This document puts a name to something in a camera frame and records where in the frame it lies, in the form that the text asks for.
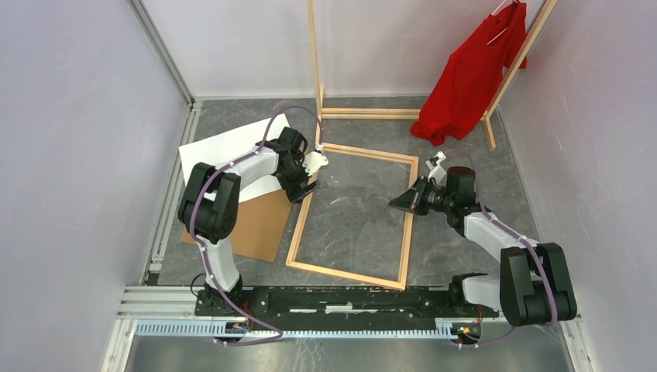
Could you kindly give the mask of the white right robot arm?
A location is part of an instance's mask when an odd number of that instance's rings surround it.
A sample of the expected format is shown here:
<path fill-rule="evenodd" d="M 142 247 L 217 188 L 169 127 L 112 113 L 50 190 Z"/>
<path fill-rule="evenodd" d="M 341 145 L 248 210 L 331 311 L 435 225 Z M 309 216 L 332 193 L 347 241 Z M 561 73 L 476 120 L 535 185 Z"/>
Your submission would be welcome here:
<path fill-rule="evenodd" d="M 458 316 L 478 305 L 501 312 L 513 327 L 553 326 L 578 313 L 566 255 L 557 243 L 540 243 L 502 222 L 480 199 L 473 165 L 444 168 L 447 154 L 439 151 L 422 175 L 392 208 L 417 216 L 441 213 L 461 237 L 483 248 L 499 263 L 498 277 L 461 274 L 449 285 L 447 304 Z"/>

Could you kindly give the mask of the printed photo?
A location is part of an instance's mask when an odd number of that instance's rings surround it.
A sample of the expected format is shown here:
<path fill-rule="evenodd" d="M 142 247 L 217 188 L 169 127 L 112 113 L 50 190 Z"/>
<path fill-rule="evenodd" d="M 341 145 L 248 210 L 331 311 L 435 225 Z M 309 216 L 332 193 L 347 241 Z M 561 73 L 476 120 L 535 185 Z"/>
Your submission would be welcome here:
<path fill-rule="evenodd" d="M 219 165 L 242 156 L 256 147 L 263 138 L 263 134 L 270 118 L 240 126 L 228 132 L 208 137 L 197 142 L 180 146 L 184 183 L 189 181 L 191 171 L 196 163 L 203 162 Z M 266 176 L 243 187 L 239 202 L 247 202 L 261 195 L 269 194 L 281 189 L 280 183 L 274 176 Z"/>

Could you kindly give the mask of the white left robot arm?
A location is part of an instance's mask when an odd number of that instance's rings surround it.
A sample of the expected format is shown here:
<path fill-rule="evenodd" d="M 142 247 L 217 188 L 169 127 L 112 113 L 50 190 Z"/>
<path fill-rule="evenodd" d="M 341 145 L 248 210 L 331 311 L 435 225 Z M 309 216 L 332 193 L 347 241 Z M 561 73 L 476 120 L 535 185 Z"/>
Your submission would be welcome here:
<path fill-rule="evenodd" d="M 274 139 L 264 138 L 244 154 L 219 165 L 195 164 L 178 207 L 178 220 L 197 243 L 205 269 L 205 288 L 223 315 L 243 307 L 237 289 L 241 275 L 232 252 L 231 234 L 238 221 L 239 197 L 252 183 L 274 177 L 291 203 L 302 202 L 317 187 L 311 177 L 328 164 L 319 140 L 313 150 L 296 129 L 285 127 Z"/>

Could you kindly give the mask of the brown backing board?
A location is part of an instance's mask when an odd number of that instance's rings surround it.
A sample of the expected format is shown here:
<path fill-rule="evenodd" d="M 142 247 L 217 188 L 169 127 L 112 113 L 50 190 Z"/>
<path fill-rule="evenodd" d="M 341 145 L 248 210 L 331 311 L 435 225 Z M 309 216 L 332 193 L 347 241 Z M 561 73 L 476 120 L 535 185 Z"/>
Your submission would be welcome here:
<path fill-rule="evenodd" d="M 231 235 L 232 252 L 273 263 L 291 207 L 284 190 L 241 202 L 237 223 Z"/>

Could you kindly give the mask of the light wooden picture frame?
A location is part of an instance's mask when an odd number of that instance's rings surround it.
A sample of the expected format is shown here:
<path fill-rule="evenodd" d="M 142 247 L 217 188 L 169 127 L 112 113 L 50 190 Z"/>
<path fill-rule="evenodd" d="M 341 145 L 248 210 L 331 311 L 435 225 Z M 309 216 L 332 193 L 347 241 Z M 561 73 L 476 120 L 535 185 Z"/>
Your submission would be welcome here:
<path fill-rule="evenodd" d="M 418 176 L 419 159 L 416 156 L 391 153 L 380 150 L 371 150 L 361 147 L 338 145 L 326 143 L 324 145 L 326 153 L 337 153 L 341 155 L 359 157 L 363 159 L 374 159 L 378 161 L 390 162 L 397 165 L 408 165 L 408 185 L 411 185 Z M 305 270 L 315 274 L 324 274 L 332 277 L 339 277 L 345 280 L 357 281 L 359 283 L 373 284 L 375 286 L 392 288 L 403 291 L 406 288 L 408 277 L 408 264 L 411 251 L 411 237 L 414 217 L 406 212 L 403 219 L 403 233 L 400 241 L 400 253 L 398 254 L 399 266 L 395 279 L 385 279 L 374 275 L 356 273 L 352 270 L 340 270 L 334 267 L 322 266 L 313 263 L 304 263 L 298 260 L 298 252 L 301 247 L 304 228 L 308 224 L 308 215 L 311 209 L 313 196 L 309 195 L 302 203 L 301 209 L 294 227 L 294 232 L 289 246 L 286 266 L 298 270 Z"/>

